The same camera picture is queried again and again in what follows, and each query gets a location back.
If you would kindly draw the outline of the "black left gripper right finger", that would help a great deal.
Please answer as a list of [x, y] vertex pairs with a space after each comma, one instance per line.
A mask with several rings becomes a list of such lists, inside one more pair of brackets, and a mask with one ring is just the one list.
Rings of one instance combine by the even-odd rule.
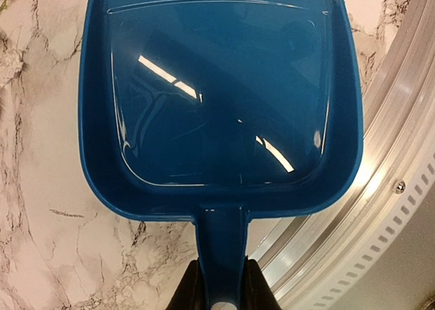
[[245, 259], [241, 282], [241, 310], [281, 310], [258, 263]]

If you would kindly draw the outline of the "blue plastic dustpan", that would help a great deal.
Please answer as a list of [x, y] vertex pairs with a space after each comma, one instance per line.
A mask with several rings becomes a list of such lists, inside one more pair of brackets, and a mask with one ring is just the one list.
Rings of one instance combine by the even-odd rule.
[[82, 171], [116, 214], [191, 222], [205, 308], [241, 308], [247, 228], [339, 200], [363, 152], [345, 0], [88, 0]]

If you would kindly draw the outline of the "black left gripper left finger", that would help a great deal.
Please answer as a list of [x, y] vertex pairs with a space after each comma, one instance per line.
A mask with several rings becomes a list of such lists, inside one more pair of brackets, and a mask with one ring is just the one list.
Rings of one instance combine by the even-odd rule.
[[201, 265], [198, 260], [193, 260], [189, 263], [169, 302], [169, 310], [205, 310], [206, 308]]

